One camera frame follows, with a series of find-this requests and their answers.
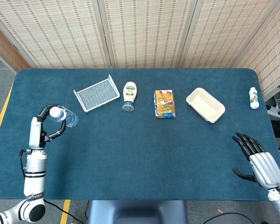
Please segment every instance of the blue table surface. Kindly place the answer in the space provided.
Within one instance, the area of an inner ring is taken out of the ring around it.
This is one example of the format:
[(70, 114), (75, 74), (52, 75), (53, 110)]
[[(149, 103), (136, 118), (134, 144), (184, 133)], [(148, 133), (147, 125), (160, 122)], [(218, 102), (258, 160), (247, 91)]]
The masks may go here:
[[(88, 113), (79, 91), (111, 75), (121, 96)], [(137, 84), (135, 110), (125, 112), (122, 90)], [(249, 105), (256, 87), (259, 108)], [(226, 108), (212, 124), (186, 102), (202, 87)], [(173, 90), (175, 119), (154, 115), (154, 91)], [(280, 155), (256, 73), (249, 69), (29, 69), (16, 75), (0, 128), (0, 198), (23, 198), (19, 151), (28, 148), (30, 122), (48, 104), (79, 117), (76, 127), (47, 143), (47, 199), (267, 200), (267, 190), (238, 178), (251, 174), (235, 132)], [(52, 133), (60, 124), (47, 119)]]

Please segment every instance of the bottle cap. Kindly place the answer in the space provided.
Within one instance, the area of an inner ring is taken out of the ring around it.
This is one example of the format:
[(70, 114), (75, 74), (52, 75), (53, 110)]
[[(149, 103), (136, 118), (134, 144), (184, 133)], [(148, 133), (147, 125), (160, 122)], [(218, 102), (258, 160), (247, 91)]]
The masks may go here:
[(134, 103), (131, 101), (125, 101), (123, 103), (122, 109), (124, 111), (133, 111), (134, 110)]
[(54, 106), (50, 109), (50, 115), (53, 117), (53, 118), (59, 118), (62, 114), (62, 111), (60, 108)]
[(259, 107), (259, 102), (254, 101), (254, 102), (250, 103), (250, 107), (252, 109), (257, 109)]

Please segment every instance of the wall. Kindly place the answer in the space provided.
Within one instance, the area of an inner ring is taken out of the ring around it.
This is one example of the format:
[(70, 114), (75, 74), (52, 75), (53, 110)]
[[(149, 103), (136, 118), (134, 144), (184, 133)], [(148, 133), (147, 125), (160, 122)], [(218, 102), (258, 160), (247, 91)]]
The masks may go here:
[(279, 16), (277, 5), (280, 0), (0, 0), (0, 21), (34, 67), (249, 67), (260, 72), (266, 92), (265, 76), (273, 72), (243, 62), (268, 16)]
[(236, 67), (257, 72), (265, 99), (280, 90), (280, 4), (256, 33)]
[(0, 60), (9, 65), (13, 72), (18, 72), (22, 69), (30, 68), (30, 65), (25, 61), (13, 44), (5, 37), (0, 30)]

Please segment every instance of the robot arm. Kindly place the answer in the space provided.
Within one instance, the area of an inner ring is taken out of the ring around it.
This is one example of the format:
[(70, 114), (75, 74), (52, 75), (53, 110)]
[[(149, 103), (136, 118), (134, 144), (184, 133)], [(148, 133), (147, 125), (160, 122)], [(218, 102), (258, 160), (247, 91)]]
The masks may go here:
[(45, 106), (39, 115), (32, 118), (29, 137), (30, 149), (24, 149), (20, 152), (20, 160), (24, 152), (29, 153), (26, 171), (22, 167), (25, 178), (24, 195), (26, 199), (12, 209), (0, 213), (0, 224), (14, 224), (21, 220), (34, 223), (39, 221), (45, 214), (46, 207), (43, 197), (47, 154), (44, 152), (44, 148), (46, 142), (62, 135), (66, 127), (66, 120), (64, 120), (60, 130), (55, 133), (47, 136), (47, 133), (43, 130), (42, 123), (54, 106), (56, 105)]
[(268, 199), (275, 208), (280, 219), (280, 169), (269, 152), (266, 152), (262, 145), (248, 135), (236, 133), (238, 138), (233, 136), (251, 165), (253, 175), (241, 173), (233, 168), (233, 172), (240, 178), (257, 182), (261, 187), (268, 189)]

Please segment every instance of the white plastic bottle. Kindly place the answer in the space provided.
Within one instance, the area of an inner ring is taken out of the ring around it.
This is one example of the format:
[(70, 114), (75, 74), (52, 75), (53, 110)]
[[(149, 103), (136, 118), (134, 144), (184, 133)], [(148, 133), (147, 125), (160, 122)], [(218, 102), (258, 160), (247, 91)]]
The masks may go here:
[(133, 82), (127, 82), (123, 88), (123, 99), (124, 104), (122, 109), (124, 111), (133, 111), (134, 110), (134, 101), (137, 96), (137, 86)]
[(67, 127), (74, 127), (79, 121), (79, 118), (75, 113), (61, 105), (52, 107), (50, 109), (50, 115), (51, 119), (55, 122), (62, 122), (64, 119), (66, 119)]
[(259, 107), (259, 102), (258, 102), (257, 90), (255, 89), (255, 87), (250, 88), (249, 96), (250, 96), (250, 107), (252, 109), (257, 109)]

